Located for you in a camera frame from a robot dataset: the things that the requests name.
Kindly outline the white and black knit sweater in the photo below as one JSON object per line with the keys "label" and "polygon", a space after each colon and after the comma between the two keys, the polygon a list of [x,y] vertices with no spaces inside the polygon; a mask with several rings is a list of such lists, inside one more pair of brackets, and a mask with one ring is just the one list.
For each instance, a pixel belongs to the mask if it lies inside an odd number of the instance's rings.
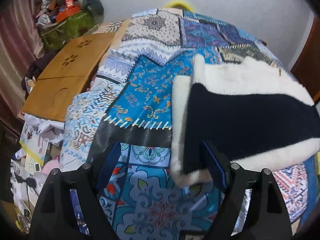
{"label": "white and black knit sweater", "polygon": [[170,168],[181,187],[212,180],[204,142],[251,171],[281,170],[319,151],[319,114],[308,91],[249,56],[208,64],[195,55],[193,75],[174,78],[171,104]]}

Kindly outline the pink plush toy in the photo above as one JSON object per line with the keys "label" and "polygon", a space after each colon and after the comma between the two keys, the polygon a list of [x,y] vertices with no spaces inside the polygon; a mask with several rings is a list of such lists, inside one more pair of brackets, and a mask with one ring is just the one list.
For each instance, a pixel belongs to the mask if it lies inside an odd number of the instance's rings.
{"label": "pink plush toy", "polygon": [[48,175],[48,174],[50,174],[51,170],[55,169],[55,168],[60,168],[60,163],[59,163],[58,159],[52,159],[52,160],[48,161],[43,166],[41,172]]}

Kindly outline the blue patchwork bedspread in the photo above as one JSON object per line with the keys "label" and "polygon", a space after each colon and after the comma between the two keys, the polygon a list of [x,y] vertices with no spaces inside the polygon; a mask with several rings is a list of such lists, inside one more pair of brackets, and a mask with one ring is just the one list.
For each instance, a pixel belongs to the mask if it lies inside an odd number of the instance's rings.
{"label": "blue patchwork bedspread", "polygon": [[[118,141],[120,157],[98,196],[118,239],[204,239],[225,195],[213,180],[185,187],[173,180],[174,78],[192,76],[193,58],[200,54],[208,64],[240,64],[249,56],[297,80],[263,42],[209,16],[152,9],[133,15],[121,30],[121,42],[108,51],[93,87],[67,110],[61,171],[77,170]],[[289,201],[291,190],[283,182],[292,179],[307,189],[304,162],[271,172],[292,229],[308,195]],[[250,197],[246,190],[234,234],[242,231]]]}

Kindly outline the wooden lap desk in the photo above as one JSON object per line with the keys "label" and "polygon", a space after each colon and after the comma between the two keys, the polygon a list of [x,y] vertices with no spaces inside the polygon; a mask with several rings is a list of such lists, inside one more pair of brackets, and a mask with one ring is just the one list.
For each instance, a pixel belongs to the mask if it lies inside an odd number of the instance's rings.
{"label": "wooden lap desk", "polygon": [[115,33],[72,39],[50,61],[27,97],[23,114],[64,122],[73,98],[86,90]]}

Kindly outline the brown wooden wardrobe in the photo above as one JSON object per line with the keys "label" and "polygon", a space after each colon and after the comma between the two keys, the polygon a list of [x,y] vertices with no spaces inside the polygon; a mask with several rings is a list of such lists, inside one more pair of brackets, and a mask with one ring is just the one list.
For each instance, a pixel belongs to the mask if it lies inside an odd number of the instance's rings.
{"label": "brown wooden wardrobe", "polygon": [[320,27],[315,17],[305,46],[291,73],[307,89],[314,102],[319,101]]}

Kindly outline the striped pink curtain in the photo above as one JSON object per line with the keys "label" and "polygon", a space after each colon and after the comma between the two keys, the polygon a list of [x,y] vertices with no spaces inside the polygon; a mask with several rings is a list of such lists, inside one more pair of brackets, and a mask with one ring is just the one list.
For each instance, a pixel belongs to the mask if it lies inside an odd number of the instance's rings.
{"label": "striped pink curtain", "polygon": [[1,124],[18,133],[17,117],[24,104],[21,81],[30,65],[44,54],[35,26],[42,0],[4,0],[1,5]]}

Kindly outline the green storage basket with clutter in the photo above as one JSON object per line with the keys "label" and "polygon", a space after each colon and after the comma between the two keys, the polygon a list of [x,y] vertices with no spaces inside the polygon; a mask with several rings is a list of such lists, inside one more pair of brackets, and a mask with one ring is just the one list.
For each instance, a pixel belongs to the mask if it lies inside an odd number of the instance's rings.
{"label": "green storage basket with clutter", "polygon": [[44,0],[36,16],[44,50],[60,50],[101,22],[103,16],[100,0]]}

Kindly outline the yellow foam arch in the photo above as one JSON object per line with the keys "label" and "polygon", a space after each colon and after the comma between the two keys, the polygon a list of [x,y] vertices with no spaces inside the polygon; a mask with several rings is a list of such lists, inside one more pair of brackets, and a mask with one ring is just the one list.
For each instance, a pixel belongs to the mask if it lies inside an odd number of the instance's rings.
{"label": "yellow foam arch", "polygon": [[191,6],[190,3],[188,3],[185,0],[172,0],[169,3],[167,3],[165,8],[176,8],[176,9],[182,9],[189,12],[195,12],[194,8]]}

